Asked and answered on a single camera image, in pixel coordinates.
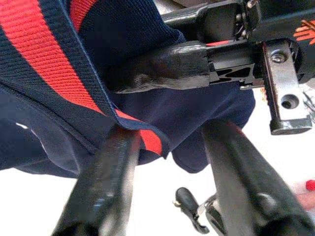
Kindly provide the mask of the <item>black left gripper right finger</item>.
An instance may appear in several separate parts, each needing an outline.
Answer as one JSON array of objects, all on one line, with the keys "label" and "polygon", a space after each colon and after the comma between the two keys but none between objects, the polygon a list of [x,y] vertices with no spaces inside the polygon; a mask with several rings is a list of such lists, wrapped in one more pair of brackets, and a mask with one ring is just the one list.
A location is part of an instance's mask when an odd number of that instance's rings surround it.
[{"label": "black left gripper right finger", "polygon": [[206,215],[219,235],[314,235],[311,218],[238,126],[208,121],[202,136],[219,204]]}]

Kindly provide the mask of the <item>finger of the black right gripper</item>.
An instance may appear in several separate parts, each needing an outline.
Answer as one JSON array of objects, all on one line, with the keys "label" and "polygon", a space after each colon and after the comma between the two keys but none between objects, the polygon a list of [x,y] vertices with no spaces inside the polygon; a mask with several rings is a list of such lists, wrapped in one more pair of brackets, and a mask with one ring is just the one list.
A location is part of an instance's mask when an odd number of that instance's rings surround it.
[{"label": "finger of the black right gripper", "polygon": [[127,94],[253,82],[254,55],[245,41],[220,45],[190,41],[154,50],[108,70],[108,89]]},{"label": "finger of the black right gripper", "polygon": [[163,14],[162,20],[187,41],[230,41],[244,36],[240,0],[203,3]]}]

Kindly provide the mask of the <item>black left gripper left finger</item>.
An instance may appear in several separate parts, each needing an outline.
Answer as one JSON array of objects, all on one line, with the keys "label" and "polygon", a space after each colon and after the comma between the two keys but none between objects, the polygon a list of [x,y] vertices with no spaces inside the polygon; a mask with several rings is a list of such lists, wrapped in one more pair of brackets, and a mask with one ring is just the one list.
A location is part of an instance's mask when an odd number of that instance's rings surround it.
[{"label": "black left gripper left finger", "polygon": [[115,126],[78,177],[55,236],[124,236],[129,221],[140,132]]}]

